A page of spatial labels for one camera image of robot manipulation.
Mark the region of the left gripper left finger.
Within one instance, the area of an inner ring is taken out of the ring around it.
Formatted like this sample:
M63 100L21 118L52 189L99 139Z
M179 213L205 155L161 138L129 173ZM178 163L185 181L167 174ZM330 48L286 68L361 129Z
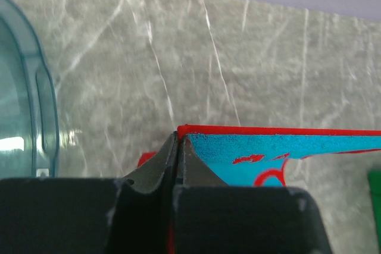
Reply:
M2 253L169 253L178 135L123 178L1 180Z

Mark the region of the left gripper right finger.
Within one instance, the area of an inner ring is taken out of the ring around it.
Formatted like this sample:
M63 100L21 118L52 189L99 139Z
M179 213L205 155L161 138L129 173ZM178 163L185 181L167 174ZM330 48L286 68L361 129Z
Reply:
M173 253L331 253L319 208L298 187L232 187L185 136L173 189Z

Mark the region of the red and blue cloth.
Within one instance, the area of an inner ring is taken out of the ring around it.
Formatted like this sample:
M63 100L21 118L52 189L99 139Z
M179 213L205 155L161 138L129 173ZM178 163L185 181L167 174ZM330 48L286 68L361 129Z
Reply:
M183 125L176 133L229 185L310 191L336 253L380 252L380 205L367 177L380 169L380 131Z

